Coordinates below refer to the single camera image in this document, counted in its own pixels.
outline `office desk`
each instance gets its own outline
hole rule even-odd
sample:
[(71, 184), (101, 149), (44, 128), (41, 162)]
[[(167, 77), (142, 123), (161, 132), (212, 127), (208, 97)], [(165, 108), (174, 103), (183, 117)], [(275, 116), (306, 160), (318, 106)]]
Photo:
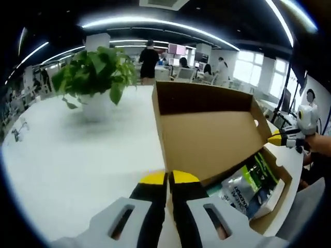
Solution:
[[(68, 109), (60, 97), (46, 99), (23, 113), (30, 130), (22, 142), (16, 143), (10, 132), (6, 136), (3, 156), (9, 185), (27, 220), (47, 240), (85, 231), (96, 213), (119, 197), (130, 196), (141, 177), (164, 169), (152, 90), (152, 86), (127, 88), (112, 120), (103, 124), (85, 123), (81, 109)], [(275, 235), (293, 203), (303, 156), (294, 149), (266, 146), (293, 177), (288, 196), (265, 233)], [(178, 244), (166, 211), (159, 247)]]

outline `hand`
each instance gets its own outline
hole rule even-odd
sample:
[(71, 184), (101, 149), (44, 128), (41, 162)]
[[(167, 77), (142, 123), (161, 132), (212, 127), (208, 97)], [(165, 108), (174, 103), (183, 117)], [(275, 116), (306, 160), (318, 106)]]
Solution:
[(314, 143), (316, 143), (316, 140), (319, 139), (319, 136), (321, 136), (321, 135), (318, 133), (315, 133), (310, 136), (306, 136), (305, 141), (310, 145), (310, 147), (313, 147)]
[(305, 140), (311, 147), (311, 151), (331, 157), (331, 137), (316, 133), (307, 136)]

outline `box flap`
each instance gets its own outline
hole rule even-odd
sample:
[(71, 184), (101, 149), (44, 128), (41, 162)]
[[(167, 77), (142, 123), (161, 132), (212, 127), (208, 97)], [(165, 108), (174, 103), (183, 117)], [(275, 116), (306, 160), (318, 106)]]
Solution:
[(166, 168), (200, 180), (242, 162), (271, 135), (254, 98), (243, 92), (157, 82), (153, 104)]

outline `white shirt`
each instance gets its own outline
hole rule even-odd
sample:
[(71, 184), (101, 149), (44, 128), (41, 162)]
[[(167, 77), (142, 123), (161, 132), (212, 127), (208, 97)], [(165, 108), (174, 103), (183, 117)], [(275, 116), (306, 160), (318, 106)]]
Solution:
[(221, 62), (218, 63), (216, 71), (218, 71), (217, 80), (220, 80), (220, 81), (228, 81), (229, 80), (229, 69), (225, 65), (224, 60), (222, 60)]

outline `cardboard box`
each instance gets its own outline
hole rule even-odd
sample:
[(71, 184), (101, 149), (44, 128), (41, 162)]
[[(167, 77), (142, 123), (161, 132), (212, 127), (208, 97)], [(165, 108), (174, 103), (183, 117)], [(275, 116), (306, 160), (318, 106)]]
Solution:
[[(274, 175), (285, 182), (274, 210), (250, 222), (263, 234), (276, 217), (292, 178), (264, 147), (271, 131), (253, 96), (205, 84), (157, 82), (152, 98), (167, 171), (191, 173), (208, 185), (261, 151)], [(171, 204), (167, 203), (170, 212)]]

